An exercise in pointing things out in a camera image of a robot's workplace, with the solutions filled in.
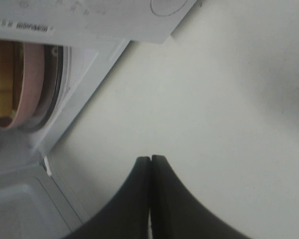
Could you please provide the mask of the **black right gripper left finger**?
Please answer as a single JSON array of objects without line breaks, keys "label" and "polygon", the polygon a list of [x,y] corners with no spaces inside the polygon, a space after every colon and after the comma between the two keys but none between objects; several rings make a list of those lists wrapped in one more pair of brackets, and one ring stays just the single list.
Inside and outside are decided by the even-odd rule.
[{"label": "black right gripper left finger", "polygon": [[146,239],[149,219],[150,158],[138,157],[114,197],[66,239]]}]

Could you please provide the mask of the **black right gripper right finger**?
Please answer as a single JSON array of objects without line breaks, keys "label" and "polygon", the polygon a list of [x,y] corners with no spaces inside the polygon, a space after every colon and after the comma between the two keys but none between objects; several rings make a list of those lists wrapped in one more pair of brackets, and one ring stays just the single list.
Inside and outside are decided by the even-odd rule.
[{"label": "black right gripper right finger", "polygon": [[164,156],[151,158],[150,221],[155,239],[245,239],[205,208]]}]

